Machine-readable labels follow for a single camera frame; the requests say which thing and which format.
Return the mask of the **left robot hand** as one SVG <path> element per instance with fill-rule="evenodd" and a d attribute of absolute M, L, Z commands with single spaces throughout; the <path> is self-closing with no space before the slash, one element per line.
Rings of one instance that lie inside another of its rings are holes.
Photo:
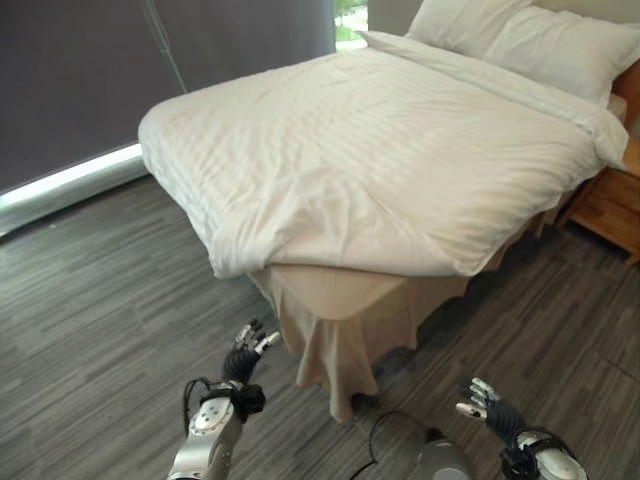
<path fill-rule="evenodd" d="M 264 353 L 282 339 L 279 331 L 266 333 L 257 319 L 245 324 L 235 336 L 225 356 L 221 376 L 224 381 L 247 384 Z"/>

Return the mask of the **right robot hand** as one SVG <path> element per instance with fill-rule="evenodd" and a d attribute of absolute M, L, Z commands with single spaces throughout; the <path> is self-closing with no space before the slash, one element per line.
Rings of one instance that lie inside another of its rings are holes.
<path fill-rule="evenodd" d="M 482 422 L 505 444 L 510 445 L 525 425 L 520 411 L 479 377 L 461 382 L 464 400 L 455 405 L 458 414 Z"/>

